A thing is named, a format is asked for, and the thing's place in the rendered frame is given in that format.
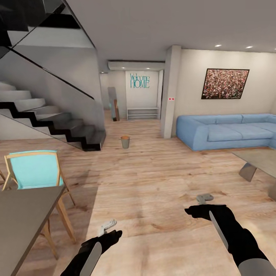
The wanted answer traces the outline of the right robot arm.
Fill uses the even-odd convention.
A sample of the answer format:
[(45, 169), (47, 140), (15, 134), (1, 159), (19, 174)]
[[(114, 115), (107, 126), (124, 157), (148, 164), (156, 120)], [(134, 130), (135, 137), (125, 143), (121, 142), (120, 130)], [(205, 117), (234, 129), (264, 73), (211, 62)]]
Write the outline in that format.
[(214, 200), (211, 194), (197, 195), (196, 200), (198, 205), (184, 210), (193, 218), (213, 222), (242, 276), (276, 276), (276, 268), (259, 249), (254, 236), (242, 228), (226, 204), (206, 204), (206, 201)]

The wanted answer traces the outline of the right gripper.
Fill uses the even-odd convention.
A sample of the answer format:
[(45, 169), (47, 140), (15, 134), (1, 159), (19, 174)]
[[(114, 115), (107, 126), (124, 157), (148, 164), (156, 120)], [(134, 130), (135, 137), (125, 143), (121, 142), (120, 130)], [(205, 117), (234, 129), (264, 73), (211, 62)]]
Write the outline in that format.
[(190, 206), (188, 209), (184, 209), (189, 215), (192, 215), (193, 218), (204, 218), (207, 220), (207, 218), (204, 215), (204, 208), (208, 206), (209, 204), (204, 205), (193, 205)]

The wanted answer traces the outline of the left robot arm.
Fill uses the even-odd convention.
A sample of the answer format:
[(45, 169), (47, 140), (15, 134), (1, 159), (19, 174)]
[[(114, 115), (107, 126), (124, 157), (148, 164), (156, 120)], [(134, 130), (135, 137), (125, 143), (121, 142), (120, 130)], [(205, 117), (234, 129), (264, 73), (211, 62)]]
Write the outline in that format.
[(91, 276), (101, 254), (119, 241), (122, 230), (107, 234), (107, 229), (117, 224), (115, 219), (109, 220), (99, 226), (99, 236), (91, 238), (84, 243), (78, 254), (60, 276)]

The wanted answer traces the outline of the trash can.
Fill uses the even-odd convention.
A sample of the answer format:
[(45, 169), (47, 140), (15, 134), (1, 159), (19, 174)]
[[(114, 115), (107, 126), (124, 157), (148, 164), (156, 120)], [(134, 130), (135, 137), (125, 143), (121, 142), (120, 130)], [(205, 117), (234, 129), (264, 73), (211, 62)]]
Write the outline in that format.
[(121, 136), (121, 141), (122, 141), (123, 149), (128, 149), (129, 148), (130, 137), (129, 136)]

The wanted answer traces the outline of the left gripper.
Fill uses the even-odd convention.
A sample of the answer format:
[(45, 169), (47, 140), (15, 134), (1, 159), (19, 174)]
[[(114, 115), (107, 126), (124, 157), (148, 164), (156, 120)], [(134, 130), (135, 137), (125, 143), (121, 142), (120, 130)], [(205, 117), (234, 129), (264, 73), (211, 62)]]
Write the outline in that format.
[(119, 231), (112, 231), (108, 234), (104, 234), (100, 237), (104, 238), (106, 241), (106, 249), (107, 251), (112, 245), (116, 244), (119, 241), (119, 238), (122, 236), (122, 230)]

